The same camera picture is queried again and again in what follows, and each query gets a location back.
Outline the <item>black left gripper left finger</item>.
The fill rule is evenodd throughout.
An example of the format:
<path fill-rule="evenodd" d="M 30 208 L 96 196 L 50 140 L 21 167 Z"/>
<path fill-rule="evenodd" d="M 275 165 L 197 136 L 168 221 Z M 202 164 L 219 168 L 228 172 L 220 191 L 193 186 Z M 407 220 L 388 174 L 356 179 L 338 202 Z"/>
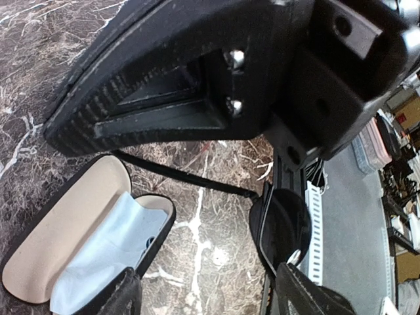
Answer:
<path fill-rule="evenodd" d="M 111 291 L 96 314 L 140 314 L 142 286 L 139 275 L 132 267 L 125 268 L 111 284 Z"/>

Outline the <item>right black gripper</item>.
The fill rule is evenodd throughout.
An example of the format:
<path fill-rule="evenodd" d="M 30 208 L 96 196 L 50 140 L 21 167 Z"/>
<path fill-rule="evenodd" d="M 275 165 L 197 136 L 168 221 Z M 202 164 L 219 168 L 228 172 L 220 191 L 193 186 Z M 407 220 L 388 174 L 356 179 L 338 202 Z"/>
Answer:
<path fill-rule="evenodd" d="M 331 159 L 419 64 L 418 1 L 294 1 L 265 135 L 298 171 Z"/>

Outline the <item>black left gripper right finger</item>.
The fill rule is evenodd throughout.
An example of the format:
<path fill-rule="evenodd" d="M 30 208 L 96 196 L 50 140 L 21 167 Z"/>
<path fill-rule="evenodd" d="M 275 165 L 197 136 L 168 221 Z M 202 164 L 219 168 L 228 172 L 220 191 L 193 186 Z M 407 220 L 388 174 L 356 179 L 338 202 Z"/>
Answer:
<path fill-rule="evenodd" d="M 295 265 L 281 263 L 276 272 L 280 314 L 354 314 L 350 302 L 339 293 L 318 286 Z"/>

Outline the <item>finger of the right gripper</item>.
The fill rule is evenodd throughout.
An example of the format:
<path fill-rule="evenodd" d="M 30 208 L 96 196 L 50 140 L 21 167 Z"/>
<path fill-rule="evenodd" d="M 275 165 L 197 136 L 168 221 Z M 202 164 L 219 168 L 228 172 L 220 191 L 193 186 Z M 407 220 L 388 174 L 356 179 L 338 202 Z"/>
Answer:
<path fill-rule="evenodd" d="M 55 93 L 47 143 L 82 156 L 263 133 L 313 1 L 129 1 Z"/>

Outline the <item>light blue cloth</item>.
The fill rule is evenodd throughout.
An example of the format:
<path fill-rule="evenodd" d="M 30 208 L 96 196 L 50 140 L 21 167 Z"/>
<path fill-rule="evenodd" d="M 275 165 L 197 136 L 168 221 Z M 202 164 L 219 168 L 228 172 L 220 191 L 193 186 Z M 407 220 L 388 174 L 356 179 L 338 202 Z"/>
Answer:
<path fill-rule="evenodd" d="M 143 276 L 176 217 L 173 202 L 155 194 L 123 193 L 65 266 L 52 289 L 53 314 L 76 314 L 126 268 Z"/>

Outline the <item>black aviator sunglasses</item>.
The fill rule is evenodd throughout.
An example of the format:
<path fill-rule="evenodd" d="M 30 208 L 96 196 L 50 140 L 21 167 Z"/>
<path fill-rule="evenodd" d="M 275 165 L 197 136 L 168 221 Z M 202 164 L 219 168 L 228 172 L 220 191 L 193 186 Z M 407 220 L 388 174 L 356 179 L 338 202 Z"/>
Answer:
<path fill-rule="evenodd" d="M 299 264 L 305 257 L 312 236 L 308 207 L 296 192 L 265 183 L 262 194 L 239 186 L 207 179 L 166 165 L 114 150 L 117 158 L 147 171 L 202 188 L 234 194 L 252 201 L 249 229 L 258 256 L 272 278 L 276 278 L 282 263 Z"/>

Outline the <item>black checkered glasses case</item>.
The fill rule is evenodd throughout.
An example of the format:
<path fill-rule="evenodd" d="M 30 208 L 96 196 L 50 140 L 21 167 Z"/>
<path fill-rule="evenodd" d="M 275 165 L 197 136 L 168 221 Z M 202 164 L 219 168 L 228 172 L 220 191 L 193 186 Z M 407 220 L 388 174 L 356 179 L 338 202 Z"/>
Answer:
<path fill-rule="evenodd" d="M 126 166 L 113 155 L 98 156 L 83 166 L 15 239 L 1 263 L 3 287 L 26 303 L 50 304 L 65 266 L 117 199 L 125 192 L 132 196 L 131 188 Z"/>

